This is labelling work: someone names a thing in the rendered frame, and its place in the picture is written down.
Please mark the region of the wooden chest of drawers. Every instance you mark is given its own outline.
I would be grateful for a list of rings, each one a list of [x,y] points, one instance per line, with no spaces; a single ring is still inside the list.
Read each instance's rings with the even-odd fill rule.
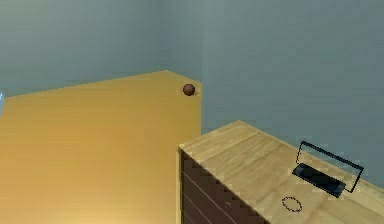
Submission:
[[[181,144],[180,224],[384,224],[384,189],[336,198],[292,174],[298,148],[242,121]]]

